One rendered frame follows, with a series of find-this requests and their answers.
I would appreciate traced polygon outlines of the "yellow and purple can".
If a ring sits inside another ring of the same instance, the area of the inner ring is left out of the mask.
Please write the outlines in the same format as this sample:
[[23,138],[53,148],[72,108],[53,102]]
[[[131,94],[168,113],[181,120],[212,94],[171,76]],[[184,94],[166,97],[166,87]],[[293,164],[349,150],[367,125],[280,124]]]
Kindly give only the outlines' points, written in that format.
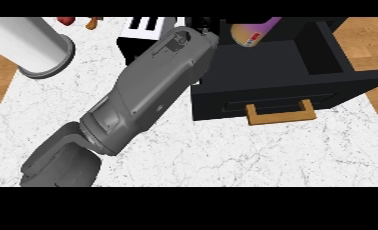
[[246,48],[253,47],[271,28],[276,26],[280,21],[280,17],[271,17],[261,24],[233,24],[230,27],[230,35],[234,42]]

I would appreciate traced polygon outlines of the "white cylinder with grey rim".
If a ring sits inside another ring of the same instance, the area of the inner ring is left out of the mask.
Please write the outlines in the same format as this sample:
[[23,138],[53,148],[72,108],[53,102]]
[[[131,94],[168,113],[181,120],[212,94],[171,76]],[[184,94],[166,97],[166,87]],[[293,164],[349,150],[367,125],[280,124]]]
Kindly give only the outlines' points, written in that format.
[[26,77],[44,79],[69,65],[75,44],[41,17],[0,17],[0,54]]

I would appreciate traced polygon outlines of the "black and white striped appliance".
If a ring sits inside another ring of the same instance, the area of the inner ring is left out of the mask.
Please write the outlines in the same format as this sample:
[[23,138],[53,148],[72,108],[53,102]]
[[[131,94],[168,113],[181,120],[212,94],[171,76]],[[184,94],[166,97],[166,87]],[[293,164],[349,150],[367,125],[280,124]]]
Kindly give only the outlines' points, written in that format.
[[160,36],[174,28],[175,17],[128,17],[116,46],[129,65],[146,49],[154,44]]

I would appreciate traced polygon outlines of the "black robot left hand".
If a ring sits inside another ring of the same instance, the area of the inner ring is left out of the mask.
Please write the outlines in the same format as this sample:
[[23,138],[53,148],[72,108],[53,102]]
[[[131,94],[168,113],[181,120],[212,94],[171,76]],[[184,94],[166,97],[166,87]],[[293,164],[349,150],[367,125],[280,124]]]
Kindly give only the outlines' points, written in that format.
[[221,39],[224,20],[219,17],[185,17],[184,25],[191,28],[200,36],[215,36]]

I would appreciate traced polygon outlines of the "orange-brown vegetable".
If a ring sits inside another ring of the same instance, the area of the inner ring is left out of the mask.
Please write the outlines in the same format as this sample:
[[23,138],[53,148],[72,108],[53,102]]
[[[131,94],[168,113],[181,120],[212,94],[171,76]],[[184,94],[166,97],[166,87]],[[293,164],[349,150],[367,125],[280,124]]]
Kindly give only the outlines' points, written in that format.
[[88,30],[94,30],[97,27],[97,21],[103,20],[103,17],[88,17],[88,18],[90,18],[90,22],[87,23],[85,28]]

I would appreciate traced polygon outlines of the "black cabinet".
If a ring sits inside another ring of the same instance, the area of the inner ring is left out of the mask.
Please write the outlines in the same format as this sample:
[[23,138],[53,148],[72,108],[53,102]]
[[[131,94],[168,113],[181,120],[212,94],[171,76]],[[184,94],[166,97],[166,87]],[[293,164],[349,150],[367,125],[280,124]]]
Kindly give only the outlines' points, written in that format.
[[333,37],[343,21],[345,17],[283,17],[259,43],[245,48],[233,41],[230,22],[224,20],[211,68],[191,92],[302,84],[352,72]]

